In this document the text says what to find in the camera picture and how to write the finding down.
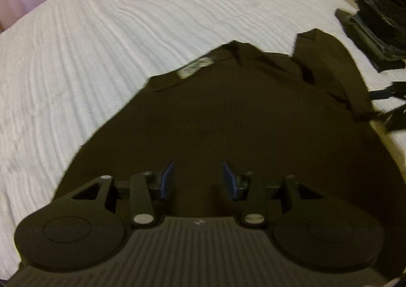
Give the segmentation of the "dark brown long-sleeve shirt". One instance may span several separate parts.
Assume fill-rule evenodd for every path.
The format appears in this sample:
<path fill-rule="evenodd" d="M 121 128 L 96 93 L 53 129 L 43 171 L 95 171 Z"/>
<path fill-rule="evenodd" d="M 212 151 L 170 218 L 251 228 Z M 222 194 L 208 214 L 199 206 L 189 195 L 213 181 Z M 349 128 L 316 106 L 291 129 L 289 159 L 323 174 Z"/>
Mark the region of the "dark brown long-sleeve shirt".
<path fill-rule="evenodd" d="M 292 55 L 232 41 L 147 85 L 79 150 L 56 196 L 96 177 L 126 180 L 175 166 L 173 212 L 230 215 L 222 164 L 271 184 L 295 176 L 373 215 L 376 267 L 405 268 L 405 183 L 371 128 L 375 114 L 350 53 L 314 29 Z"/>

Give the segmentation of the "stack of dark folded clothes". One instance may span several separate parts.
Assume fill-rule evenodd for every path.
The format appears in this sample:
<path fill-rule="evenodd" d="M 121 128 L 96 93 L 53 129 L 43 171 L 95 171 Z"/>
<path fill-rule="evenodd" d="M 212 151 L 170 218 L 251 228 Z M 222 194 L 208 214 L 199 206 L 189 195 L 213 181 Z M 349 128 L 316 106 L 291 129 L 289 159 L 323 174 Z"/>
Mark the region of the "stack of dark folded clothes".
<path fill-rule="evenodd" d="M 357 12 L 335 11 L 345 34 L 375 70 L 405 68 L 405 0 L 354 0 Z"/>

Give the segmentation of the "white ribbed bed cover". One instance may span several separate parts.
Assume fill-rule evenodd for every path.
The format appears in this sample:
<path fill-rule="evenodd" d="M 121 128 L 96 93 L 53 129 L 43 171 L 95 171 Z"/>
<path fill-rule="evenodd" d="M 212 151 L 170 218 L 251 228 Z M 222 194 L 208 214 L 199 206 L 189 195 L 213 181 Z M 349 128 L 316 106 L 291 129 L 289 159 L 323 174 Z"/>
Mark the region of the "white ribbed bed cover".
<path fill-rule="evenodd" d="M 370 90 L 378 73 L 334 13 L 344 0 L 47 0 L 1 34 L 1 278 L 14 231 L 51 201 L 80 147 L 156 74 L 231 40 L 289 54 L 314 28 L 340 40 Z"/>

